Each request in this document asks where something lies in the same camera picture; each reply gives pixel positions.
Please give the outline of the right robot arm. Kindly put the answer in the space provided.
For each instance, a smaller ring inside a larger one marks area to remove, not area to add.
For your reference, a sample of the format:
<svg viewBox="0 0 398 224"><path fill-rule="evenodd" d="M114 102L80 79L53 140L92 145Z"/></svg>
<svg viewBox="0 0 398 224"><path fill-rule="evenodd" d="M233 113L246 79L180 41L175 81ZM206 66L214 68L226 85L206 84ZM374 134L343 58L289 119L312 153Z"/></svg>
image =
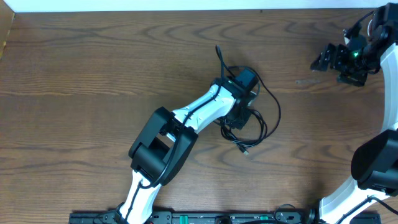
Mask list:
<svg viewBox="0 0 398 224"><path fill-rule="evenodd" d="M389 2L367 14L366 35L362 21L343 31L343 44L328 44L310 68L339 73L338 82L362 87L370 74L382 72L384 109L379 134L353 154L350 176L308 212L306 223L379 223L378 214L366 209L378 203L392 213L385 201L397 196L397 3Z"/></svg>

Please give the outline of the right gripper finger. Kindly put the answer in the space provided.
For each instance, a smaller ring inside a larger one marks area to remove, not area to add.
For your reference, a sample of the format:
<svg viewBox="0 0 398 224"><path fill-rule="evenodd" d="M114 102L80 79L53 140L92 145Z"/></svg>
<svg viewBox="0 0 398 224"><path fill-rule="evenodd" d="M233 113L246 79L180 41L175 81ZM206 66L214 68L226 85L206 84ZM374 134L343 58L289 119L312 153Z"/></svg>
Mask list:
<svg viewBox="0 0 398 224"><path fill-rule="evenodd" d="M310 65L310 69L314 71L325 72L328 70L330 63L330 54L320 54Z"/></svg>
<svg viewBox="0 0 398 224"><path fill-rule="evenodd" d="M320 54L321 62L331 62L336 54L337 46L328 44Z"/></svg>

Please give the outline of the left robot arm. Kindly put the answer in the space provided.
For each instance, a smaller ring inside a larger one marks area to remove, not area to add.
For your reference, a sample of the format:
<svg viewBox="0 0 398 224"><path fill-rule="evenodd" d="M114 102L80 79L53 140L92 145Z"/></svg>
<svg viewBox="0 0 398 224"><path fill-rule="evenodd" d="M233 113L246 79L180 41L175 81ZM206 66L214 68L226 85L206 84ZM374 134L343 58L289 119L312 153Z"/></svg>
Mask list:
<svg viewBox="0 0 398 224"><path fill-rule="evenodd" d="M154 111L129 150L132 184L126 201L118 208L117 223L145 223L154 200L164 185L187 160L200 131L218 121L228 129L242 129L256 97L259 80L243 69L235 77L217 78L210 89L189 105Z"/></svg>

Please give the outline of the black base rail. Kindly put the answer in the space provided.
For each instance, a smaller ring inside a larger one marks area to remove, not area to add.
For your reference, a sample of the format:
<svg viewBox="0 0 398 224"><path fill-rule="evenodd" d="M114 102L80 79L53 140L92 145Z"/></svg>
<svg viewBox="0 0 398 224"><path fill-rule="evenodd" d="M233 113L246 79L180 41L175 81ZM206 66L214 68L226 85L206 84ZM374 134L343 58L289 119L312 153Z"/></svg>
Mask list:
<svg viewBox="0 0 398 224"><path fill-rule="evenodd" d="M107 212L72 212L69 224L146 223L146 224L217 224L217 223L317 223L303 210L283 208L272 212L174 212L110 210Z"/></svg>

